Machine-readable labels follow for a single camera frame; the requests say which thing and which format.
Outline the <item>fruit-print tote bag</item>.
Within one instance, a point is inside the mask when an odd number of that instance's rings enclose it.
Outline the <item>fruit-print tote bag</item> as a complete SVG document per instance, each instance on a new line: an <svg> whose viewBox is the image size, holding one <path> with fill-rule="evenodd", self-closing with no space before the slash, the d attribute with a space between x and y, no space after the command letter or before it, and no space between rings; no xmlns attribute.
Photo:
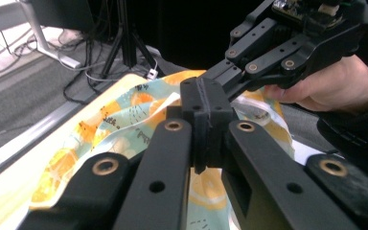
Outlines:
<svg viewBox="0 0 368 230"><path fill-rule="evenodd" d="M180 104L179 84L202 73L185 70L157 80L135 78L130 87L80 121L42 173L30 209L53 207L72 176L90 157L110 151L132 158L145 150L156 126L166 119L167 107ZM218 169L191 174L188 207L188 230L200 230L197 221L209 230L230 230L234 226L229 218L233 209Z"/></svg>

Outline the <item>black curtain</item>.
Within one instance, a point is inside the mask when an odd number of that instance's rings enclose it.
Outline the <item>black curtain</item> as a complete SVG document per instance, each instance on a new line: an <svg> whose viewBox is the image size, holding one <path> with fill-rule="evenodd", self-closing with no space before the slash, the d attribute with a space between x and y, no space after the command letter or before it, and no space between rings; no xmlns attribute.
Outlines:
<svg viewBox="0 0 368 230"><path fill-rule="evenodd" d="M230 32L264 0L126 0L145 44L174 64L208 69L224 58Z"/></svg>

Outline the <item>white-legged desk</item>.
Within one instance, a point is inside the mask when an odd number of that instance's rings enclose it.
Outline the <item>white-legged desk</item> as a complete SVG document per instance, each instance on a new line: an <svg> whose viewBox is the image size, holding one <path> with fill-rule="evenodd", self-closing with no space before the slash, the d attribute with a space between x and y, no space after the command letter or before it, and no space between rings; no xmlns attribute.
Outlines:
<svg viewBox="0 0 368 230"><path fill-rule="evenodd" d="M61 65L77 70L81 64L60 52L49 47L41 25L37 19L31 0L19 0L0 6L0 31L4 31L15 26L28 23L37 41L37 50L43 55L56 59Z"/></svg>

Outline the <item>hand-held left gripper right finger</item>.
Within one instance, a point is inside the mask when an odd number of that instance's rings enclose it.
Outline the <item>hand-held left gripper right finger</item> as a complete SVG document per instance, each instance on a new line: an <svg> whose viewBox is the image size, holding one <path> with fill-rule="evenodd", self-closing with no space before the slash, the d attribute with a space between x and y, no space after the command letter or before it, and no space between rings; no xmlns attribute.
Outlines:
<svg viewBox="0 0 368 230"><path fill-rule="evenodd" d="M224 138L232 121L233 109L222 86L214 80L205 80L209 112L206 166L219 168L224 158Z"/></svg>

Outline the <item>black stand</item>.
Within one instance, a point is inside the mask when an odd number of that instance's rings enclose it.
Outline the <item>black stand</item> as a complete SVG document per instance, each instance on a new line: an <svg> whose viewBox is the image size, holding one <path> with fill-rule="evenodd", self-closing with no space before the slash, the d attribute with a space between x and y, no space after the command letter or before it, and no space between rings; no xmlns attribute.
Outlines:
<svg viewBox="0 0 368 230"><path fill-rule="evenodd" d="M138 35L135 23L129 16L127 0L116 0L118 15L118 31L112 43L111 51L105 61L101 76L105 77L110 73L114 60L119 52L122 52L122 64L131 70L137 64L137 51L145 58L150 69L158 71L158 77L164 74L157 60L151 55L149 49Z"/></svg>

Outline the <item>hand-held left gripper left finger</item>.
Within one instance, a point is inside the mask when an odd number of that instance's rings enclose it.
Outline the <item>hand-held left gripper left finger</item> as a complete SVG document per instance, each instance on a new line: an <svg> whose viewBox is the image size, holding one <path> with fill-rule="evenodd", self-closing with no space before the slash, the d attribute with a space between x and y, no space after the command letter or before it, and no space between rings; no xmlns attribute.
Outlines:
<svg viewBox="0 0 368 230"><path fill-rule="evenodd" d="M203 80L189 78L180 83L180 105L169 105L169 119L182 119L192 127L191 161L195 173L206 169L207 136L209 129L208 104Z"/></svg>

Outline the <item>aluminium rail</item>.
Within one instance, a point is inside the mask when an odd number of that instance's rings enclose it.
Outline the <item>aluminium rail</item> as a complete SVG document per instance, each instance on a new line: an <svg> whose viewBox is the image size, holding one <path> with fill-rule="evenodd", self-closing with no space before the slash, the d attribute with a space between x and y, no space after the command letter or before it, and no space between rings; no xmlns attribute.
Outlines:
<svg viewBox="0 0 368 230"><path fill-rule="evenodd" d="M0 174L53 131L70 121L74 115L100 98L101 95L88 97L87 105L67 102L2 146L0 148Z"/></svg>

